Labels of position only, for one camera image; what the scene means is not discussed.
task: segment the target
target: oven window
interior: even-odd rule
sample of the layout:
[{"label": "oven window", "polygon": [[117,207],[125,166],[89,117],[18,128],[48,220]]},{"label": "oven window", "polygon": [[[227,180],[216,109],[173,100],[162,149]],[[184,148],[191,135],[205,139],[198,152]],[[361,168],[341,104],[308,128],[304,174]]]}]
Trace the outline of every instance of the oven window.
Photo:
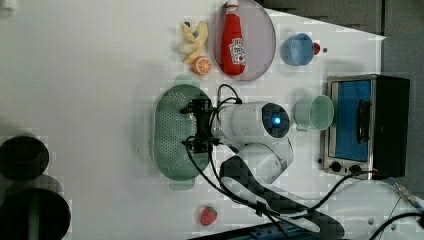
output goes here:
[{"label": "oven window", "polygon": [[333,83],[332,100],[335,121],[330,127],[330,157],[358,162],[368,160],[368,142],[359,141],[360,106],[371,102],[371,81],[341,81]]}]

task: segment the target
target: toaster oven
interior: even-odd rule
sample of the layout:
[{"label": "toaster oven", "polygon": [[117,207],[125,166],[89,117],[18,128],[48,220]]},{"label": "toaster oven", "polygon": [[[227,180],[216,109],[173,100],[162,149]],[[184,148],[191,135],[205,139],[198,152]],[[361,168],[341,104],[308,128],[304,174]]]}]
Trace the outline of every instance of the toaster oven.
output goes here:
[{"label": "toaster oven", "polygon": [[384,179],[405,175],[409,80],[382,75],[329,77],[334,121],[326,130],[324,171]]}]

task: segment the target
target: ketchup label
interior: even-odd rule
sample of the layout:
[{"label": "ketchup label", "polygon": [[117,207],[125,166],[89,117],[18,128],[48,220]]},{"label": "ketchup label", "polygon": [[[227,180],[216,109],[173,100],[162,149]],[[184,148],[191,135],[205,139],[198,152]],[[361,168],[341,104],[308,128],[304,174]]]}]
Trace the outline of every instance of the ketchup label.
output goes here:
[{"label": "ketchup label", "polygon": [[243,39],[234,38],[232,44],[230,44],[230,53],[233,64],[246,64],[246,53],[244,51]]}]

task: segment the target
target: red object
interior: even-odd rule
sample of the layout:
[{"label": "red object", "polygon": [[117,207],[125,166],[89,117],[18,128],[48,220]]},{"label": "red object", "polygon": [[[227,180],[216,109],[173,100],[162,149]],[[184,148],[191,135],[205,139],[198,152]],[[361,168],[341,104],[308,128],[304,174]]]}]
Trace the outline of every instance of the red object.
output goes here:
[{"label": "red object", "polygon": [[314,55],[317,55],[319,53],[319,51],[321,50],[321,47],[319,46],[318,43],[314,43]]},{"label": "red object", "polygon": [[241,34],[237,0],[229,0],[227,2],[225,26],[221,42],[221,64],[222,70],[231,76],[242,74],[246,67],[246,53]]},{"label": "red object", "polygon": [[209,226],[215,222],[218,217],[218,213],[213,207],[207,207],[203,209],[202,215],[200,216],[200,223],[203,226]]}]

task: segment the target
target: oven handle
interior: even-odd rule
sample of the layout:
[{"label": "oven handle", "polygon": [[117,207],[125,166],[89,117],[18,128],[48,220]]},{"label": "oven handle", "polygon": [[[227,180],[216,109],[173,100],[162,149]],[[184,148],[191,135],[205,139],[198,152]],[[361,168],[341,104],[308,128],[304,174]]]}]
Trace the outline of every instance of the oven handle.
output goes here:
[{"label": "oven handle", "polygon": [[360,100],[356,114],[356,140],[359,144],[368,142],[371,103]]}]

